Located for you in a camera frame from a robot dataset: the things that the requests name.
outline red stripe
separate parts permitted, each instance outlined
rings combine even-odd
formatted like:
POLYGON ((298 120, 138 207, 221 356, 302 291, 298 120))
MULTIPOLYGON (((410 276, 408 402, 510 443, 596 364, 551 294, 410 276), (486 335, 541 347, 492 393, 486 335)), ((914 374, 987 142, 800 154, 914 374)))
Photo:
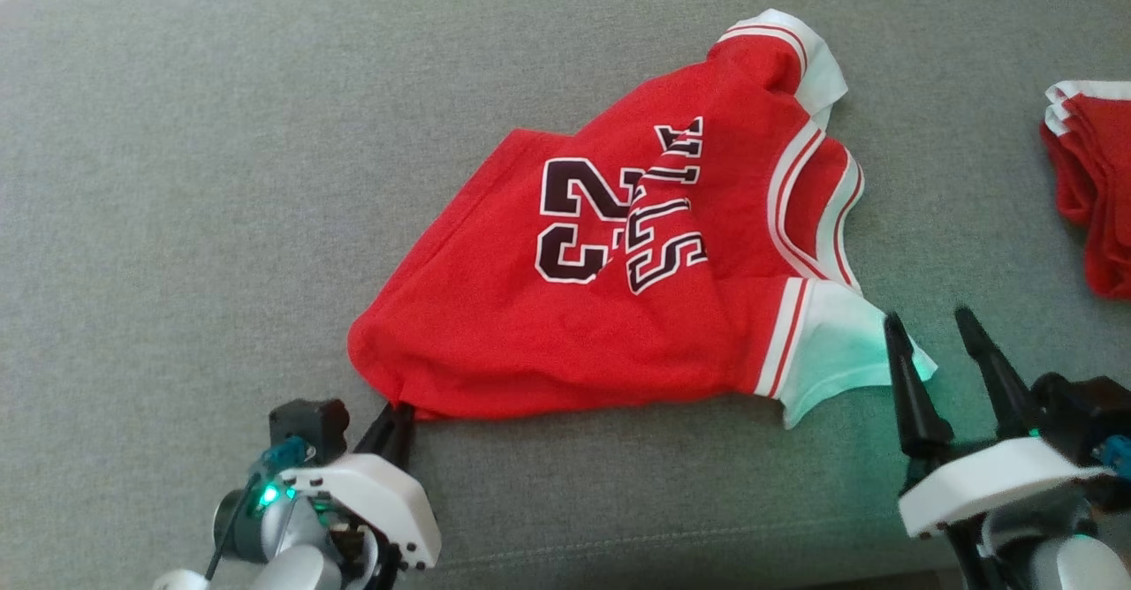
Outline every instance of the red stripe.
POLYGON ((809 52, 805 51, 805 43, 801 42, 798 35, 796 35, 793 31, 788 31, 784 26, 772 26, 772 24, 745 24, 745 26, 732 26, 731 29, 726 31, 726 34, 731 34, 732 31, 743 31, 743 29, 780 31, 782 34, 788 34, 789 37, 796 40, 797 46, 801 47, 802 73, 805 73, 805 71, 809 70, 809 52))
POLYGON ((789 357, 793 348, 793 337, 797 331, 797 323, 801 321, 801 305, 805 303, 805 289, 809 288, 809 279, 801 280, 801 290, 797 293, 797 304, 793 307, 793 321, 789 323, 789 333, 785 338, 785 349, 782 349, 782 357, 778 361, 777 372, 774 374, 774 384, 770 387, 769 397, 777 396, 777 390, 782 385, 782 374, 785 373, 785 362, 789 357))
POLYGON ((784 244, 784 246, 787 248, 789 252, 792 252, 797 258, 797 260, 802 261, 802 263, 805 264, 805 268, 808 268, 810 272, 819 277, 819 279, 827 279, 828 277, 822 275, 820 269, 814 268, 813 264, 811 264, 809 261, 805 261, 809 255, 806 255, 804 252, 798 251, 798 249, 794 246, 793 241, 789 241, 789 236, 786 235, 785 233, 785 225, 782 224, 782 220, 785 218, 785 212, 782 212, 782 208, 784 203, 786 183, 789 182, 789 176, 793 174, 794 170, 801 166, 801 158, 803 158, 805 153, 809 151, 809 147, 812 147, 813 142, 815 142, 817 138, 820 138, 820 136, 821 136, 821 130, 819 130, 818 128, 818 130, 813 132, 812 138, 809 138, 809 142, 805 142, 805 147, 801 148, 801 151, 797 153, 796 158, 793 159, 792 164, 789 164, 789 167, 785 172, 785 175, 782 176, 782 186, 778 189, 778 199, 777 203, 774 207, 774 210, 776 211, 774 214, 774 228, 778 233, 778 236, 782 240, 782 244, 784 244))
POLYGON ((837 224, 832 227, 832 251, 837 253, 837 266, 840 268, 840 275, 845 277, 845 284, 852 285, 852 276, 848 275, 848 264, 845 263, 844 257, 840 257, 840 224, 845 220, 845 215, 848 212, 848 208, 852 208, 853 202, 856 201, 856 197, 860 197, 861 184, 864 184, 864 175, 861 174, 860 167, 856 167, 856 188, 853 189, 852 197, 848 197, 848 202, 845 203, 844 208, 840 208, 840 215, 837 215, 837 224))

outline robotic arm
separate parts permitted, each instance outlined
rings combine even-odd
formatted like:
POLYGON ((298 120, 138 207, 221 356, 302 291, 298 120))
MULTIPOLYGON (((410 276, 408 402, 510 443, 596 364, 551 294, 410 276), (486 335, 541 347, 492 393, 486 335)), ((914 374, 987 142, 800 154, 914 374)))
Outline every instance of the robotic arm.
POLYGON ((910 459, 899 495, 907 535, 946 536, 969 590, 1131 590, 1093 520, 1131 506, 1131 392, 1111 378, 1069 383, 1057 374, 1029 390, 969 309, 955 318, 993 405, 993 440, 955 442, 915 372, 901 321, 884 321, 910 459))
POLYGON ((205 574, 173 571, 154 590, 207 590, 222 557, 266 564, 251 590, 388 590, 433 567, 440 530, 420 481, 405 472, 412 408, 386 406, 352 453, 339 400, 271 411, 271 449, 213 520, 205 574))

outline folded red cloth with white trim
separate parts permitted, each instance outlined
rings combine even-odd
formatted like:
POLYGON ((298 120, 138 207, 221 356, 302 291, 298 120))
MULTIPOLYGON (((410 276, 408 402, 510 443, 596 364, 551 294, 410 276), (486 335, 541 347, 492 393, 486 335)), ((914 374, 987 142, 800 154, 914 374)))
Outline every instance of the folded red cloth with white trim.
POLYGON ((767 10, 576 136, 511 132, 357 319, 351 359, 425 418, 740 392, 789 427, 888 384, 843 240, 864 179, 824 132, 844 92, 823 40, 767 10))
POLYGON ((1056 208, 1088 229, 1085 279, 1099 296, 1131 297, 1131 83, 1064 80, 1045 95, 1056 208))

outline clothing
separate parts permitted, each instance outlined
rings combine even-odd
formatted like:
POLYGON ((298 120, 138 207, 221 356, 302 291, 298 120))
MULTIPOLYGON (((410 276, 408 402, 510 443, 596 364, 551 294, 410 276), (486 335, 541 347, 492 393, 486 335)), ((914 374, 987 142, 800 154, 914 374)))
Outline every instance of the clothing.
POLYGON ((737 391, 792 426, 887 384, 844 252, 863 174, 823 130, 845 90, 823 40, 768 10, 572 138, 511 132, 356 321, 354 365, 440 417, 737 391))
POLYGON ((1099 296, 1131 297, 1131 83, 1064 80, 1045 95, 1056 207, 1088 229, 1085 279, 1099 296))

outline gray couch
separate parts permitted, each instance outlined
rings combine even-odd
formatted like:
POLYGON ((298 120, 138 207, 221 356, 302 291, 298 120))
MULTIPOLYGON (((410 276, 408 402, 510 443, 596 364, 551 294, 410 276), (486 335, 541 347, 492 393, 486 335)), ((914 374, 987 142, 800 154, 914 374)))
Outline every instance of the gray couch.
MULTIPOLYGON (((1131 0, 11 0, 0 3, 0 588, 201 570, 267 411, 381 400, 345 333, 516 127, 570 132, 777 7, 828 40, 867 191, 865 294, 991 411, 950 312, 1021 373, 1131 378, 1037 138, 1057 79, 1131 79, 1131 0)), ((901 533, 890 393, 420 430, 444 537, 407 588, 787 588, 949 565, 901 533)), ((218 589, 254 569, 221 567, 218 589)))

